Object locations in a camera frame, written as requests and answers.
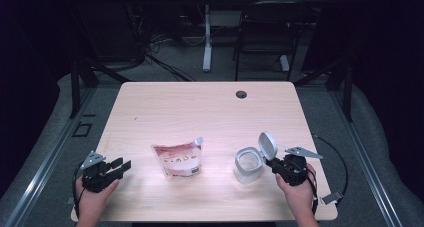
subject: chair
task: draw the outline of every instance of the chair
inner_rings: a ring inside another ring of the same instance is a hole
[[[299,2],[259,1],[241,13],[233,61],[238,80],[240,53],[291,56],[286,80],[290,79],[300,33],[311,15],[308,5]]]

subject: black backdrop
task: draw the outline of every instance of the black backdrop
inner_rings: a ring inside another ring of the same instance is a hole
[[[353,82],[382,123],[402,181],[422,201],[423,10],[422,0],[369,0],[363,9],[324,8],[303,66],[304,71],[319,69],[354,50]]]
[[[0,0],[0,196],[22,167],[59,96],[77,44],[66,9],[47,0]]]

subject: metal rail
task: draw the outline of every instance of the metal rail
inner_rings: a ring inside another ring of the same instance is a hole
[[[84,94],[81,100],[81,109],[76,114],[73,119],[69,119],[63,129],[62,133],[59,136],[59,140],[56,143],[56,146],[49,152],[47,157],[42,162],[37,173],[34,175],[31,183],[28,185],[25,193],[23,194],[21,200],[13,210],[6,226],[23,226],[26,218],[37,202],[38,197],[43,191],[44,186],[46,185],[50,175],[53,173],[54,168],[56,167],[62,153],[64,150],[64,145],[68,137],[72,134],[73,129],[78,125],[80,118],[84,109],[87,107],[88,103],[94,96],[95,89],[88,88],[87,93]]]
[[[393,205],[390,200],[389,195],[386,192],[386,189],[383,183],[380,181],[380,178],[377,175],[377,172],[374,169],[374,166],[365,150],[365,147],[359,137],[354,122],[349,122],[343,112],[340,96],[337,92],[331,91],[330,97],[333,100],[334,105],[336,106],[337,112],[340,118],[343,121],[346,129],[349,131],[356,153],[358,155],[358,161],[364,172],[365,178],[368,181],[368,184],[371,188],[372,193],[377,201],[378,206],[380,207],[381,213],[383,214],[384,219],[386,220],[387,226],[400,227],[403,226]]]

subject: wrist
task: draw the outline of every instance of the wrist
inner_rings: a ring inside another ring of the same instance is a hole
[[[95,227],[99,223],[99,220],[96,218],[86,218],[84,216],[80,216],[78,219],[77,227]]]
[[[293,213],[298,227],[315,227],[319,226],[311,209],[304,209]]]

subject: hand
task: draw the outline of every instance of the hand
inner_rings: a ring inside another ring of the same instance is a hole
[[[108,187],[99,193],[84,190],[82,177],[76,181],[77,197],[79,200],[79,218],[77,226],[96,226],[106,208],[109,196],[116,190],[119,180],[113,181]]]
[[[308,176],[312,182],[315,182],[315,169],[307,164],[307,168],[313,173],[308,171]],[[290,186],[287,184],[280,174],[276,174],[277,185],[284,192],[287,204],[292,211],[298,226],[318,226],[312,213],[312,200],[313,192],[308,180],[297,186]]]

